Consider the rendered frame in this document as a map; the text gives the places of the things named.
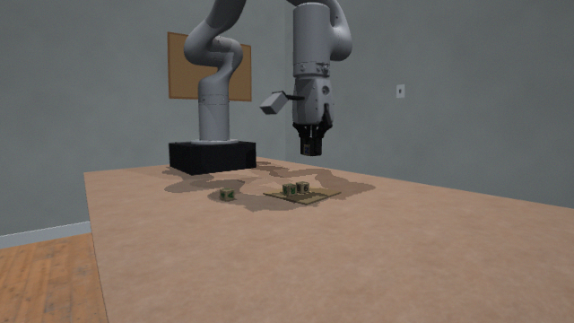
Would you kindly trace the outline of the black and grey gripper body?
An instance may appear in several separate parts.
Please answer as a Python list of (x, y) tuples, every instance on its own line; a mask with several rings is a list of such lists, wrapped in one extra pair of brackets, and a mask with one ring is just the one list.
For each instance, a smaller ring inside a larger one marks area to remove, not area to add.
[(293, 122), (302, 125), (319, 124), (323, 121), (321, 117), (326, 104), (333, 123), (334, 100), (330, 80), (325, 77), (309, 76), (296, 78), (295, 82), (293, 96), (301, 96), (305, 100), (292, 100)]

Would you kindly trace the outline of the tan flat mat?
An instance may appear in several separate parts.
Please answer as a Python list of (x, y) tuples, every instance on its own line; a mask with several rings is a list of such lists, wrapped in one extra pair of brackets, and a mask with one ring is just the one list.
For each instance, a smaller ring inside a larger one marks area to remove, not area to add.
[(268, 191), (263, 193), (263, 195), (273, 196), (277, 198), (281, 198), (284, 200), (292, 201), (295, 203), (309, 205), (315, 203), (317, 201), (329, 198), (331, 196), (335, 196), (341, 194), (341, 191), (326, 189), (326, 188), (317, 188), (309, 186), (309, 192), (305, 194), (297, 193), (296, 196), (285, 196), (283, 195), (283, 189), (279, 188), (276, 190)]

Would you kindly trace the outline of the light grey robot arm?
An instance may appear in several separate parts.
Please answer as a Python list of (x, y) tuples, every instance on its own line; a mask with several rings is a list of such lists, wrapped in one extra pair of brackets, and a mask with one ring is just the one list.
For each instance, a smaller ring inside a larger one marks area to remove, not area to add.
[[(239, 19), (247, 0), (215, 0), (208, 16), (188, 35), (184, 55), (194, 65), (217, 67), (216, 74), (198, 83), (200, 141), (191, 144), (235, 144), (230, 140), (229, 82), (243, 59), (241, 45), (219, 37)], [(345, 60), (352, 52), (352, 35), (336, 0), (286, 0), (293, 9), (293, 77), (329, 77), (330, 60)], [(305, 4), (304, 4), (305, 3)], [(329, 8), (328, 8), (328, 7)], [(261, 104), (266, 115), (277, 114), (288, 100), (301, 96), (272, 92)], [(229, 141), (230, 140), (230, 141)]]

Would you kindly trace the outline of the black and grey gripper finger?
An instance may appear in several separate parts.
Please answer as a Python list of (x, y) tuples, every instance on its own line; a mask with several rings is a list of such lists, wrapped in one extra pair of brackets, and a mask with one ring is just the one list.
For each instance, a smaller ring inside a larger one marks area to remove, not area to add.
[[(310, 138), (310, 131), (311, 131), (311, 125), (302, 125), (302, 124), (295, 124), (293, 122), (293, 127), (295, 127), (297, 129), (297, 131), (299, 132), (299, 137), (301, 137), (300, 139), (300, 154), (304, 154), (304, 144), (309, 144), (309, 140)], [(306, 127), (306, 128), (305, 128)]]
[(309, 140), (310, 156), (319, 156), (322, 154), (322, 138), (324, 138), (325, 132), (333, 126), (326, 104), (324, 105), (324, 114), (322, 119), (323, 121), (318, 125), (311, 125), (312, 138)]

